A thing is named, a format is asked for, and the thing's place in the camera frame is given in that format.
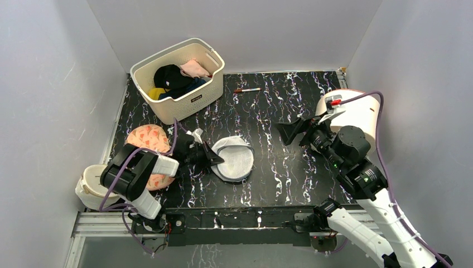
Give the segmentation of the black bra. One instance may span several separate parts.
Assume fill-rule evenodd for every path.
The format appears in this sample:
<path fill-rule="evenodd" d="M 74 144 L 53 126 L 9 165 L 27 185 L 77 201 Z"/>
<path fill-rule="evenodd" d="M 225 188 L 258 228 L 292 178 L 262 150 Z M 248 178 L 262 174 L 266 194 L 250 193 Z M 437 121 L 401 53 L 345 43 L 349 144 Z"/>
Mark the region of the black bra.
<path fill-rule="evenodd" d="M 183 76 L 177 65 L 166 65 L 158 68 L 153 81 L 156 88 L 178 89 L 189 85 L 194 78 Z"/>

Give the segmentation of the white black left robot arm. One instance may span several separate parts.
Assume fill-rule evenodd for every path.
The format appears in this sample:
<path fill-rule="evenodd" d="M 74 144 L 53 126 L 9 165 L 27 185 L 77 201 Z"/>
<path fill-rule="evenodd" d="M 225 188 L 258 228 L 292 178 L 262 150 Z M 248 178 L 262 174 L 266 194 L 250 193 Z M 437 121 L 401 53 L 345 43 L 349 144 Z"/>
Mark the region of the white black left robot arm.
<path fill-rule="evenodd" d="M 178 137 L 171 151 L 166 155 L 127 143 L 100 176 L 100 185 L 108 190 L 106 195 L 118 194 L 145 218 L 145 225 L 152 232 L 164 230 L 167 218 L 160 213 L 159 201 L 147 189 L 151 175 L 175 177 L 186 164 L 209 168 L 225 162 L 207 142 L 189 134 Z"/>

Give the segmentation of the black robot base mount plate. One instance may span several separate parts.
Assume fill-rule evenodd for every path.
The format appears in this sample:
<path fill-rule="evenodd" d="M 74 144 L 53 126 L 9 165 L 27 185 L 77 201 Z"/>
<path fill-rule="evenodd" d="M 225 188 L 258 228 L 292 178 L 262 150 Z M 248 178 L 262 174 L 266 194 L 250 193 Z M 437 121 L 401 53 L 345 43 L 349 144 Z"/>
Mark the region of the black robot base mount plate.
<path fill-rule="evenodd" d="M 128 213 L 132 232 L 162 236 L 171 247 L 203 244 L 282 244 L 333 251 L 339 233 L 314 214 L 313 206 L 166 208 L 149 220 Z"/>

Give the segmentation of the pink bra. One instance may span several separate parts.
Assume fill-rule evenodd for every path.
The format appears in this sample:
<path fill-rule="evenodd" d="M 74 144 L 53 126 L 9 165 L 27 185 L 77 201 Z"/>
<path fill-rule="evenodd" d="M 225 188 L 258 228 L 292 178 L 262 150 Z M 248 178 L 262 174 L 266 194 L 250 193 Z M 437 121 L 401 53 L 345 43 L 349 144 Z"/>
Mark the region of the pink bra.
<path fill-rule="evenodd" d="M 191 59 L 179 67 L 181 74 L 190 78 L 210 78 L 212 76 L 196 59 Z"/>

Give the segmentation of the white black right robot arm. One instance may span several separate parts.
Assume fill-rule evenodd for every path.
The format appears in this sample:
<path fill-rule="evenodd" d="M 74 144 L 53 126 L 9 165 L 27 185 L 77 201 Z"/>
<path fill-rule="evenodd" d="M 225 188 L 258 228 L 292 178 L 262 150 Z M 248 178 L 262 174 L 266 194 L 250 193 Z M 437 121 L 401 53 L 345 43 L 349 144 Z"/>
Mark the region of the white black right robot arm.
<path fill-rule="evenodd" d="M 380 233 L 351 216 L 338 202 L 327 198 L 306 220 L 295 225 L 316 226 L 341 233 L 363 250 L 379 267 L 452 267 L 449 256 L 430 249 L 407 217 L 391 200 L 386 177 L 369 159 L 371 148 L 361 128 L 344 126 L 331 131 L 331 121 L 321 117 L 278 123 L 285 145 L 304 133 L 300 146 L 312 146 L 337 170 L 336 178 L 378 226 Z"/>

